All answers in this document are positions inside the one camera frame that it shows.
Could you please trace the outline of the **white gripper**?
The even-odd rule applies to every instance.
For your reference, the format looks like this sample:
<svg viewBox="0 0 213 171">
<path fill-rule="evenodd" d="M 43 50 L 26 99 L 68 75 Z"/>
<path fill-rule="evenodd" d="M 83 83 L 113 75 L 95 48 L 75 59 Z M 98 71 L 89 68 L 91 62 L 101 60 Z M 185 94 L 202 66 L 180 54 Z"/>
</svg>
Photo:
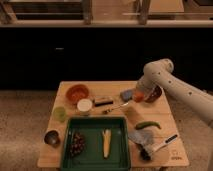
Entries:
<svg viewBox="0 0 213 171">
<path fill-rule="evenodd" d="M 136 89 L 142 92 L 145 96 L 150 95 L 154 91 L 155 87 L 156 85 L 146 76 L 142 76 L 136 84 Z"/>
</svg>

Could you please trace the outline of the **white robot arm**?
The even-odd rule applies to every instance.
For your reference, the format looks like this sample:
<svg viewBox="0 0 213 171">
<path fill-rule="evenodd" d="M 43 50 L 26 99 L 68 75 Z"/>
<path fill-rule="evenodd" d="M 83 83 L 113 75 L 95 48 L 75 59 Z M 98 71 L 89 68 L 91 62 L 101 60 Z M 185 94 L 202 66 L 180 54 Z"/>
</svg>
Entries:
<svg viewBox="0 0 213 171">
<path fill-rule="evenodd" d="M 143 67 L 143 76 L 133 90 L 135 102 L 146 101 L 157 86 L 194 110 L 200 119 L 213 129 L 213 95 L 174 77 L 170 59 L 149 62 Z"/>
</svg>

